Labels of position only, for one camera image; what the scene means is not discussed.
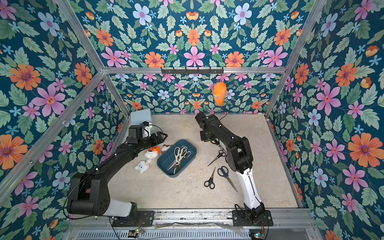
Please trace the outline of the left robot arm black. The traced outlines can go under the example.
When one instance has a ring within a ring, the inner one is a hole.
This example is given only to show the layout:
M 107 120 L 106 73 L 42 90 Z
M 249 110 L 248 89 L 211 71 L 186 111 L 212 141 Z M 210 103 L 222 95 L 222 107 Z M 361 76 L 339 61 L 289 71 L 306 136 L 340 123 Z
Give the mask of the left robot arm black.
M 70 193 L 64 204 L 69 214 L 107 217 L 128 217 L 133 203 L 114 200 L 110 196 L 109 181 L 126 164 L 138 157 L 139 153 L 163 143 L 168 135 L 159 130 L 150 133 L 145 127 L 148 122 L 133 125 L 128 129 L 125 142 L 116 147 L 110 156 L 85 173 L 77 173 L 71 179 Z

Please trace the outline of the black scissors top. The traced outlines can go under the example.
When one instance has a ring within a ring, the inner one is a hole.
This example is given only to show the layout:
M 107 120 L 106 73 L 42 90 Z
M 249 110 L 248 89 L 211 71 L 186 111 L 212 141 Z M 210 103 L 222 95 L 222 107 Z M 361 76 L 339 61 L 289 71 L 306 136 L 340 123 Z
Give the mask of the black scissors top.
M 227 153 L 227 151 L 222 147 L 220 144 L 220 141 L 218 139 L 210 140 L 210 142 L 216 146 L 218 146 L 224 153 Z

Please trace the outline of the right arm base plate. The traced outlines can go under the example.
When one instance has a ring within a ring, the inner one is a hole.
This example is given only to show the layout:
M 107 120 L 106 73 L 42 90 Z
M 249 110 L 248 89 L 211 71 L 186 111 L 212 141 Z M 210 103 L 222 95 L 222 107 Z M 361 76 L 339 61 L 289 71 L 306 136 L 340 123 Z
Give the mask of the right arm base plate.
M 252 216 L 249 211 L 233 210 L 233 226 L 235 227 L 272 227 L 274 225 L 271 212 L 266 210 Z

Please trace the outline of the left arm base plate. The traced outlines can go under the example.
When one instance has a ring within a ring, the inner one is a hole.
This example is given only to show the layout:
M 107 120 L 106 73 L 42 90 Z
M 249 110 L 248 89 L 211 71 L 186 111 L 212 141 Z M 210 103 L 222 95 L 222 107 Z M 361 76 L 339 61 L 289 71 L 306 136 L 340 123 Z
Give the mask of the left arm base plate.
M 128 217 L 114 217 L 112 226 L 117 228 L 151 227 L 154 215 L 154 211 L 133 211 Z

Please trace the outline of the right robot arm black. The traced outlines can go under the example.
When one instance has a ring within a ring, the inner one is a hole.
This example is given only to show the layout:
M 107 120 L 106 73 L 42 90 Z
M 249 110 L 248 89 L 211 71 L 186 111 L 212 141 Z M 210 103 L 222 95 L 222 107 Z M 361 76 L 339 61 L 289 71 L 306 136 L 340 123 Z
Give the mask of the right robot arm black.
M 225 149 L 227 164 L 236 172 L 244 194 L 244 216 L 249 224 L 255 224 L 266 209 L 253 177 L 253 154 L 249 140 L 232 133 L 215 115 L 198 113 L 195 119 L 202 129 L 201 140 L 220 145 Z

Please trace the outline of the teal storage box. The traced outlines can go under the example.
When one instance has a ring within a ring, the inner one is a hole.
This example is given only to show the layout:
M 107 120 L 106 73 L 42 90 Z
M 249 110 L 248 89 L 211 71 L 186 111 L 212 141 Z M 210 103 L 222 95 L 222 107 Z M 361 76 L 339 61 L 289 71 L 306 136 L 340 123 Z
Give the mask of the teal storage box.
M 157 166 L 168 177 L 176 178 L 196 157 L 197 148 L 187 140 L 179 140 L 157 160 Z

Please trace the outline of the beige kitchen scissors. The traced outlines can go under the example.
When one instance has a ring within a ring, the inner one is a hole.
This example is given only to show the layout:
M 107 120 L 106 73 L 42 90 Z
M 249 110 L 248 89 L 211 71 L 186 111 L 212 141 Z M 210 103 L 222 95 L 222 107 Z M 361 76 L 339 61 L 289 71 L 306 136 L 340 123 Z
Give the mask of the beige kitchen scissors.
M 183 158 L 187 155 L 188 148 L 187 147 L 175 147 L 174 156 L 175 156 L 175 165 L 179 165 Z

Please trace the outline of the pink scissors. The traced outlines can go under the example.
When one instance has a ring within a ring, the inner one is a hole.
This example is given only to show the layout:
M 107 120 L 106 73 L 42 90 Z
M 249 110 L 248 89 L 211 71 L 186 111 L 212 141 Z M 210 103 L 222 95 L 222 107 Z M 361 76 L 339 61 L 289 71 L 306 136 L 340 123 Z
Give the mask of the pink scissors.
M 167 168 L 167 171 L 169 171 L 172 167 L 175 167 L 176 165 L 179 164 L 181 152 L 182 151 L 180 147 L 176 147 L 174 149 L 175 160 L 169 165 L 169 167 Z

